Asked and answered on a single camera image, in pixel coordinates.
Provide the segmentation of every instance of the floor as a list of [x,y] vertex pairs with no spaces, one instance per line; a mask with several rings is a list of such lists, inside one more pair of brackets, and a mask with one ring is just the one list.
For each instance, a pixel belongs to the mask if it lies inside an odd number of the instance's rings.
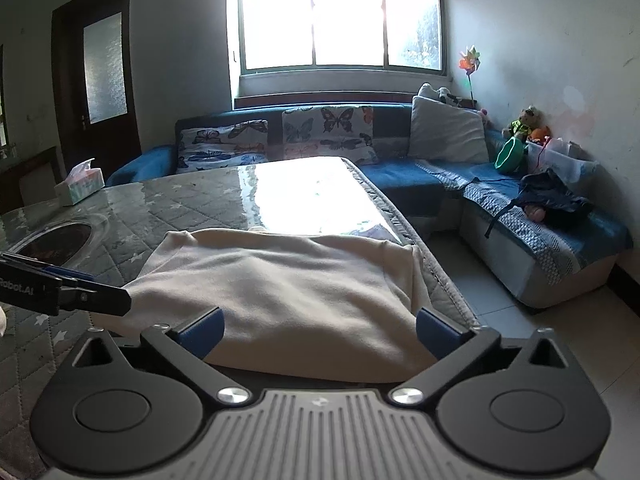
[[606,286],[531,315],[456,234],[433,234],[427,245],[485,324],[507,337],[528,337],[540,326],[561,335],[611,414],[596,471],[604,480],[638,480],[640,317]]

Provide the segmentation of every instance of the folded garment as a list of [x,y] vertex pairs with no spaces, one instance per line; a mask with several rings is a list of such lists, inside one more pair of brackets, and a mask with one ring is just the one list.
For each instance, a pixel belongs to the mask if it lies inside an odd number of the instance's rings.
[[212,306],[225,336],[213,365],[307,378],[404,381],[436,359],[418,342],[430,305],[414,246],[355,236],[169,232],[126,285],[131,311],[93,321],[124,336]]

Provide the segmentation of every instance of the dark wooden door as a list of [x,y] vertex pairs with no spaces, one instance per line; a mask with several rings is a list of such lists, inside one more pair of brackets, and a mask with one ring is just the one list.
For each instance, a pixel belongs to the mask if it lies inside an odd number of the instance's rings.
[[140,155],[129,55],[129,0],[73,0],[54,10],[56,117],[67,170],[95,157],[107,179]]

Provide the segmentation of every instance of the sofa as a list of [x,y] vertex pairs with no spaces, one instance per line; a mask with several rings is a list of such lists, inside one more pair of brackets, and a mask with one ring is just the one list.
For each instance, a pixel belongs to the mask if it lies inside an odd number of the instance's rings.
[[[491,161],[495,161],[505,142],[501,133],[485,130],[489,164],[414,160],[407,157],[412,106],[367,105],[373,108],[372,146],[378,163],[361,166],[362,173],[394,203],[423,239],[434,231],[457,231],[524,305],[547,308],[603,285],[618,254],[631,247],[626,227],[598,209],[575,229],[559,232],[533,224],[516,208],[501,217],[487,237],[492,217],[517,195],[521,178],[520,174],[498,174],[493,168]],[[116,171],[106,185],[175,173],[180,133],[190,128],[266,120],[268,159],[282,160],[282,115],[293,107],[248,108],[179,120],[175,124],[175,144],[143,154]]]

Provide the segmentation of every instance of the silver screw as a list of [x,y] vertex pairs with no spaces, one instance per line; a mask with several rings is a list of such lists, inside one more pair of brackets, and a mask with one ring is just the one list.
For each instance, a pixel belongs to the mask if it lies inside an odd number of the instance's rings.
[[424,393],[417,388],[398,388],[391,392],[391,398],[398,404],[413,406],[422,402]]
[[242,404],[249,399],[251,394],[244,388],[222,388],[218,392],[218,400],[225,404]]

